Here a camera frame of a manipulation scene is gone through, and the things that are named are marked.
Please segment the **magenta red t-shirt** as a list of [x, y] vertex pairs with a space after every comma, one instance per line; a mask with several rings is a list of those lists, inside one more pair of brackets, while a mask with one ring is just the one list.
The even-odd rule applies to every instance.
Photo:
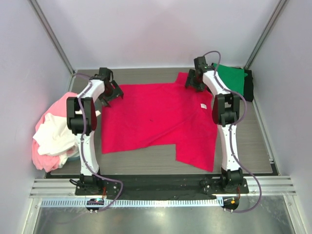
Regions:
[[102, 108], [102, 153], [173, 144], [177, 161], [212, 172], [217, 140], [213, 96], [185, 87], [187, 76], [180, 72], [173, 83], [122, 85], [124, 96]]

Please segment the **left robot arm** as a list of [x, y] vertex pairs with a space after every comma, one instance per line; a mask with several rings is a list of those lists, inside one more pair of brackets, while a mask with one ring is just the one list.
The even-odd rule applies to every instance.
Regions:
[[79, 74], [87, 79], [88, 84], [76, 96], [66, 100], [67, 127], [74, 134], [80, 156], [80, 175], [73, 181], [76, 190], [100, 194], [104, 189], [100, 168], [96, 159], [94, 134], [97, 128], [95, 101], [100, 100], [104, 107], [116, 98], [123, 98], [124, 93], [114, 80], [113, 71], [106, 67], [99, 68], [94, 76]]

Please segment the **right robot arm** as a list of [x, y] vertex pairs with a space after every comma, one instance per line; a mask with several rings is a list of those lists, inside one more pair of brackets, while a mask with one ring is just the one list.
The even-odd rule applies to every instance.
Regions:
[[213, 95], [212, 119], [217, 125], [222, 147], [221, 176], [218, 185], [226, 193], [238, 192], [243, 184], [236, 141], [236, 123], [240, 118], [240, 96], [221, 80], [216, 67], [208, 65], [204, 56], [194, 59], [185, 83], [197, 91], [208, 90]]

